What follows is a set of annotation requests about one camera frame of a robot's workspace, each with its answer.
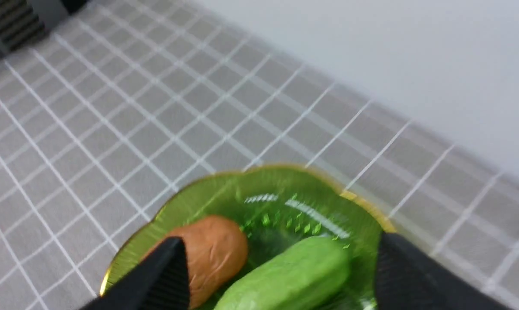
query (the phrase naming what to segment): toy cucumber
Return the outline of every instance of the toy cucumber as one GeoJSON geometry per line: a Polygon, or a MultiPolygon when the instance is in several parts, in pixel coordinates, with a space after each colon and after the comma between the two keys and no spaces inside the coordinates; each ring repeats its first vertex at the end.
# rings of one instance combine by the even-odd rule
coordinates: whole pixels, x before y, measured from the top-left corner
{"type": "Polygon", "coordinates": [[[350,275],[348,251],[330,237],[309,237],[236,281],[214,310],[310,310],[350,275]]]}

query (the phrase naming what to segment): white grid lines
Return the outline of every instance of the white grid lines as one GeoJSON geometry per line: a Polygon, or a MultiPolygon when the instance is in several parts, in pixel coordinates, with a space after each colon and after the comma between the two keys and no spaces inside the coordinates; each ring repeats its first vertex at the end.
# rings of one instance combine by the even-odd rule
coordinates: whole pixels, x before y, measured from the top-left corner
{"type": "Polygon", "coordinates": [[[430,256],[433,257],[434,255],[437,255],[437,253],[439,253],[443,249],[443,247],[447,245],[447,242],[449,242],[449,240],[454,236],[454,234],[460,229],[460,226],[462,226],[462,224],[464,224],[464,222],[468,220],[468,218],[474,212],[474,209],[476,209],[476,206],[478,206],[478,204],[481,202],[481,200],[484,198],[487,192],[493,187],[493,185],[495,185],[496,181],[501,177],[501,175],[502,173],[499,172],[493,177],[491,177],[491,179],[489,179],[484,188],[482,188],[482,190],[478,193],[474,200],[472,200],[470,206],[468,206],[468,208],[466,208],[464,212],[462,212],[458,220],[456,220],[456,222],[449,228],[447,233],[445,233],[445,235],[437,243],[435,248],[430,253],[430,256]]]}
{"type": "MultiPolygon", "coordinates": [[[[14,116],[9,112],[9,110],[7,110],[5,108],[5,112],[7,114],[9,114],[9,117],[11,119],[13,119],[13,121],[16,121],[16,119],[14,118],[14,116]]],[[[26,137],[26,139],[28,139],[28,141],[30,141],[31,144],[33,144],[33,147],[34,149],[36,149],[36,151],[40,154],[40,156],[43,158],[43,160],[45,160],[46,162],[48,162],[47,160],[47,157],[41,152],[41,150],[39,149],[39,147],[37,145],[35,145],[35,143],[33,143],[32,139],[30,136],[28,136],[28,133],[24,130],[24,128],[22,128],[22,126],[20,126],[19,124],[19,130],[23,132],[24,136],[26,137]]],[[[18,190],[20,191],[20,193],[24,196],[24,199],[28,202],[28,204],[30,205],[30,207],[33,209],[33,212],[36,214],[36,216],[38,217],[38,219],[40,220],[40,222],[43,224],[43,226],[46,228],[47,230],[47,233],[49,235],[51,235],[51,237],[55,240],[55,243],[59,246],[59,248],[61,249],[61,251],[63,252],[63,255],[65,255],[65,257],[67,258],[68,262],[72,265],[72,268],[75,269],[75,263],[74,261],[72,260],[72,258],[70,257],[70,255],[68,255],[68,252],[66,251],[66,249],[63,247],[63,245],[61,244],[61,242],[57,239],[57,237],[55,236],[55,234],[53,233],[53,231],[51,231],[51,228],[49,227],[49,225],[47,225],[47,222],[43,219],[43,216],[41,216],[41,214],[38,212],[38,210],[36,209],[36,207],[34,206],[34,204],[32,203],[31,199],[29,198],[29,196],[27,195],[26,191],[22,188],[22,186],[20,185],[19,181],[17,180],[17,178],[15,178],[15,176],[13,175],[13,173],[11,172],[11,170],[9,169],[9,167],[7,167],[6,163],[3,161],[3,159],[1,158],[0,156],[0,162],[2,163],[2,165],[4,166],[6,172],[9,174],[10,178],[13,180],[13,182],[15,183],[15,185],[17,185],[17,188],[18,190]]],[[[53,165],[51,163],[49,163],[49,168],[51,168],[51,171],[53,171],[53,173],[57,176],[57,178],[59,178],[59,180],[62,181],[62,178],[61,176],[59,175],[59,172],[53,167],[53,165]]],[[[69,190],[69,192],[71,192],[71,189],[69,189],[69,187],[64,183],[63,184],[65,186],[65,188],[67,188],[67,190],[69,190]]],[[[75,200],[79,201],[79,198],[78,196],[76,196],[73,192],[72,192],[72,195],[74,197],[75,200]]],[[[78,273],[78,276],[82,279],[83,283],[86,285],[87,289],[90,291],[90,292],[93,292],[93,289],[92,287],[89,285],[89,283],[86,281],[86,279],[84,278],[84,276],[82,275],[82,273],[79,272],[79,270],[76,271],[78,273]]]]}

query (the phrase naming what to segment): gold plate rim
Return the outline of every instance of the gold plate rim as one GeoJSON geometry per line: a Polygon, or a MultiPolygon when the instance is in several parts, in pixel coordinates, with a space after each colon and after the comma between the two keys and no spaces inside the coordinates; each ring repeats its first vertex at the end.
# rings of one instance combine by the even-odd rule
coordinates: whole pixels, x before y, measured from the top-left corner
{"type": "Polygon", "coordinates": [[[395,233],[395,232],[397,232],[395,227],[393,226],[393,224],[389,220],[389,218],[387,216],[385,216],[385,214],[382,213],[376,206],[374,206],[373,204],[368,202],[368,200],[357,196],[357,194],[346,190],[344,188],[344,186],[342,186],[340,183],[335,181],[332,177],[330,177],[324,171],[319,171],[318,169],[315,169],[315,168],[312,168],[312,167],[303,167],[301,165],[293,164],[293,163],[267,164],[267,165],[262,165],[262,166],[259,166],[259,167],[251,167],[250,169],[246,169],[245,171],[241,171],[241,170],[239,170],[239,171],[238,170],[221,171],[221,172],[218,172],[218,173],[214,173],[214,174],[211,174],[211,175],[206,175],[206,176],[204,176],[202,178],[196,179],[196,180],[190,182],[189,184],[187,184],[186,186],[184,186],[182,189],[179,190],[179,192],[175,193],[168,200],[166,200],[164,205],[153,216],[153,219],[150,222],[144,224],[141,228],[139,228],[137,231],[135,231],[131,235],[131,237],[129,237],[127,239],[126,242],[124,242],[122,247],[120,247],[118,252],[114,255],[112,261],[108,265],[108,268],[106,270],[105,276],[102,278],[101,288],[99,290],[99,295],[103,296],[104,293],[105,293],[106,284],[108,283],[108,277],[110,275],[110,272],[112,271],[112,268],[114,266],[114,261],[116,261],[116,256],[118,255],[118,253],[122,249],[124,249],[124,247],[126,247],[126,245],[128,245],[128,243],[130,243],[132,241],[132,239],[137,234],[139,234],[139,232],[141,232],[141,230],[143,230],[143,229],[147,228],[149,225],[151,225],[156,220],[158,214],[165,207],[167,207],[169,205],[171,200],[175,196],[177,196],[177,194],[179,194],[179,193],[181,193],[181,192],[183,192],[185,190],[188,190],[189,188],[193,187],[197,183],[200,183],[200,182],[202,182],[204,180],[209,180],[209,179],[213,179],[213,178],[217,178],[217,177],[221,177],[221,176],[228,176],[228,175],[244,175],[244,174],[248,174],[248,173],[254,173],[256,171],[263,170],[263,169],[276,169],[276,168],[290,168],[290,169],[295,169],[297,171],[301,171],[301,172],[304,172],[304,173],[311,174],[313,177],[315,177],[317,179],[320,179],[321,181],[326,183],[329,187],[331,187],[334,190],[335,193],[340,193],[339,195],[342,198],[346,198],[347,200],[350,200],[351,202],[354,202],[358,206],[363,208],[366,212],[368,212],[368,214],[370,214],[376,220],[376,222],[378,222],[378,224],[382,227],[382,229],[385,232],[387,232],[387,233],[395,233]]]}

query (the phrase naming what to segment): black object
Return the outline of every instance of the black object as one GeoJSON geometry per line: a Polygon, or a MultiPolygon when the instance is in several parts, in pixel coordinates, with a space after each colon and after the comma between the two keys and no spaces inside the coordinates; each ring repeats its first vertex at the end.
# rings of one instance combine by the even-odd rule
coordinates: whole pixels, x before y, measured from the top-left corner
{"type": "MultiPolygon", "coordinates": [[[[379,310],[509,310],[398,234],[381,236],[374,289],[379,310]]],[[[170,237],[80,310],[187,310],[189,299],[185,245],[170,237]]]]}
{"type": "Polygon", "coordinates": [[[87,0],[0,0],[0,59],[38,42],[87,0]]]}
{"type": "Polygon", "coordinates": [[[508,310],[398,234],[382,234],[375,294],[379,310],[508,310]]]}
{"type": "Polygon", "coordinates": [[[169,237],[80,310],[187,310],[190,298],[185,245],[181,238],[169,237]]]}

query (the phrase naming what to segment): green plate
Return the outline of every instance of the green plate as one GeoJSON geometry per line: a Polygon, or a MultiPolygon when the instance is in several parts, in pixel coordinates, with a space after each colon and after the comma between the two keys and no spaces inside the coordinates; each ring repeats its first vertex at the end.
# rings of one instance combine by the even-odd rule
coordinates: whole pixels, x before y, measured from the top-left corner
{"type": "MultiPolygon", "coordinates": [[[[321,174],[292,165],[220,173],[187,185],[118,251],[100,294],[135,267],[167,232],[210,214],[234,220],[248,236],[248,262],[234,280],[303,238],[330,235],[353,257],[352,276],[342,291],[319,309],[374,308],[378,241],[382,231],[394,232],[393,226],[365,200],[343,192],[321,174]]],[[[212,309],[228,285],[199,309],[212,309]]]]}

